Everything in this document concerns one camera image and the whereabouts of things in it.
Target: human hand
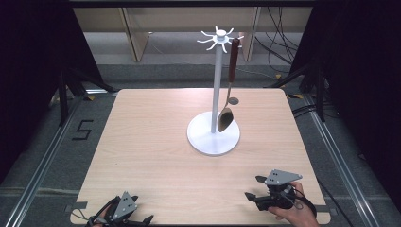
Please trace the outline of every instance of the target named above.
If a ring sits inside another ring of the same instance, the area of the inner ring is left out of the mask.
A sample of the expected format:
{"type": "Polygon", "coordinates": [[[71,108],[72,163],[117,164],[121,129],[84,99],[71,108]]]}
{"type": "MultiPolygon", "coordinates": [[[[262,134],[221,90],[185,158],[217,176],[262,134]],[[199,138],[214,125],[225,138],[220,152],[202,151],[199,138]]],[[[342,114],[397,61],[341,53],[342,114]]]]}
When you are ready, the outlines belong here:
{"type": "MultiPolygon", "coordinates": [[[[295,192],[297,197],[303,197],[304,190],[301,183],[292,182],[289,183],[295,187],[295,192]]],[[[286,219],[291,223],[293,226],[296,227],[316,227],[320,226],[318,221],[316,220],[315,216],[313,215],[312,210],[302,201],[295,200],[299,206],[292,206],[290,209],[281,209],[276,206],[269,207],[269,212],[276,215],[276,219],[286,219]]]]}

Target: vertical pole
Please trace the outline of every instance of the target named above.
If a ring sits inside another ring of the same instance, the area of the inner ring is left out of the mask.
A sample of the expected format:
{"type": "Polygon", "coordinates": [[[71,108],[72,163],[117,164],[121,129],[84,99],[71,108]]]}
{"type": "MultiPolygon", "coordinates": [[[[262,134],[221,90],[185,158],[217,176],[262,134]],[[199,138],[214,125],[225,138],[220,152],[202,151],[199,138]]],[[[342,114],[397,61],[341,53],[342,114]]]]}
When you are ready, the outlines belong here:
{"type": "Polygon", "coordinates": [[[217,120],[218,120],[218,96],[220,91],[221,82],[221,68],[222,68],[222,57],[223,49],[221,45],[216,47],[216,63],[215,63],[215,83],[213,90],[213,110],[212,110],[212,126],[211,132],[216,132],[217,120]]]}

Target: spoon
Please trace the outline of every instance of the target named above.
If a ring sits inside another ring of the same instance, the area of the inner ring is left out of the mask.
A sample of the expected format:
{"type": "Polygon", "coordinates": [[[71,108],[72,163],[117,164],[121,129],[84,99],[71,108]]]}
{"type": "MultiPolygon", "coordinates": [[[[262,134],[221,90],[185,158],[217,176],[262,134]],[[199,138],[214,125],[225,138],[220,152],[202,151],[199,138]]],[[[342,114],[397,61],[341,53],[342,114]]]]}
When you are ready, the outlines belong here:
{"type": "Polygon", "coordinates": [[[223,110],[220,112],[220,115],[218,116],[218,131],[219,132],[225,131],[227,129],[227,127],[229,127],[230,124],[234,120],[233,112],[231,111],[230,108],[227,107],[227,104],[230,99],[231,85],[234,82],[234,77],[235,77],[236,60],[238,59],[238,47],[239,47],[239,39],[235,38],[235,39],[233,39],[233,43],[231,45],[230,66],[228,69],[229,85],[228,85],[226,103],[224,105],[223,110]]]}

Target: aluminum rail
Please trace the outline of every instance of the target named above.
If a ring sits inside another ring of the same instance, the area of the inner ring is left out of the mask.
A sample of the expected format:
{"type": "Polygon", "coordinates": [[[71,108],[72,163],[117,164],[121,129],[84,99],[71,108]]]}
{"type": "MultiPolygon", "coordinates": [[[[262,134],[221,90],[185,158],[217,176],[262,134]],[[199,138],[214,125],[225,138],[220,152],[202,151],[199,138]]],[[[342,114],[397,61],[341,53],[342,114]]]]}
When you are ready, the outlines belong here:
{"type": "Polygon", "coordinates": [[[38,188],[41,185],[47,170],[51,166],[53,159],[57,154],[62,139],[64,138],[70,126],[71,119],[74,116],[74,113],[81,101],[82,97],[76,97],[73,100],[70,106],[70,114],[66,118],[64,124],[59,126],[59,128],[57,129],[56,134],[53,137],[53,140],[51,141],[49,147],[47,148],[44,157],[42,158],[41,162],[36,168],[35,173],[30,179],[27,187],[25,188],[23,195],[12,209],[6,224],[7,227],[11,226],[16,227],[21,225],[26,215],[26,212],[29,209],[30,204],[33,202],[33,199],[35,199],[36,192],[38,191],[38,188]]]}
{"type": "MultiPolygon", "coordinates": [[[[304,95],[304,98],[306,105],[314,104],[310,95],[306,94],[304,95]]],[[[327,146],[330,156],[333,159],[334,164],[336,165],[337,170],[339,171],[339,174],[342,178],[342,181],[344,182],[345,187],[350,193],[350,196],[354,201],[357,211],[359,212],[359,215],[362,218],[365,226],[379,227],[380,224],[375,217],[371,205],[366,200],[360,187],[357,185],[357,182],[353,174],[351,173],[348,165],[345,163],[345,160],[342,157],[341,152],[337,147],[336,142],[334,141],[334,138],[332,137],[329,129],[326,127],[325,123],[320,120],[317,113],[312,112],[311,116],[316,127],[318,128],[320,135],[322,136],[325,145],[327,146]]]]}

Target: gray floor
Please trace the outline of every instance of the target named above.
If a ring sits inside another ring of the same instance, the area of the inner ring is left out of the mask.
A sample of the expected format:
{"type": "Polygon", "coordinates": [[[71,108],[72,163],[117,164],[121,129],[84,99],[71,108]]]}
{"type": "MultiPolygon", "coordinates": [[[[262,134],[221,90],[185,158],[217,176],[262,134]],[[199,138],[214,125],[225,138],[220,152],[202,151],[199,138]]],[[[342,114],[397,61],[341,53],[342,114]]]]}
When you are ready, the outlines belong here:
{"type": "MultiPolygon", "coordinates": [[[[212,87],[214,72],[214,50],[206,51],[211,44],[199,44],[196,40],[205,40],[200,33],[152,33],[148,40],[146,54],[140,62],[131,60],[125,34],[88,33],[99,70],[106,83],[117,88],[172,88],[172,87],[212,87]]],[[[259,40],[269,44],[266,34],[257,34],[259,40]]],[[[302,34],[288,34],[288,38],[298,43],[302,34]]],[[[274,49],[287,57],[282,46],[274,49]]],[[[255,44],[251,61],[238,58],[238,70],[235,87],[266,87],[276,81],[279,73],[268,65],[267,51],[255,44]]],[[[229,55],[224,55],[223,63],[228,65],[229,55]]],[[[289,65],[270,56],[270,64],[279,70],[288,70],[289,65]]],[[[283,87],[287,94],[300,94],[298,85],[301,77],[283,87]]],[[[70,213],[65,212],[67,205],[76,201],[86,171],[96,150],[97,141],[107,121],[115,96],[96,96],[94,100],[83,100],[71,118],[69,127],[55,157],[51,160],[35,198],[29,206],[21,226],[73,226],[70,213]],[[82,137],[77,131],[82,120],[85,129],[91,133],[87,140],[74,140],[82,137]]],[[[305,99],[289,98],[292,110],[306,105],[305,99]]],[[[401,215],[392,204],[372,170],[360,159],[357,145],[349,131],[337,116],[336,111],[325,107],[324,125],[329,129],[341,155],[352,173],[363,196],[372,208],[380,226],[401,226],[401,215]]],[[[21,198],[24,189],[44,157],[53,136],[59,128],[60,107],[56,101],[49,107],[41,126],[27,151],[22,153],[13,169],[0,186],[0,226],[6,224],[13,207],[21,198]]],[[[365,226],[364,217],[357,209],[350,191],[343,182],[339,170],[330,155],[326,143],[314,121],[313,113],[306,113],[296,118],[300,133],[305,142],[317,178],[333,195],[334,200],[345,212],[354,226],[365,226]]],[[[329,208],[333,209],[331,222],[327,226],[349,226],[339,207],[322,188],[329,208]]]]}

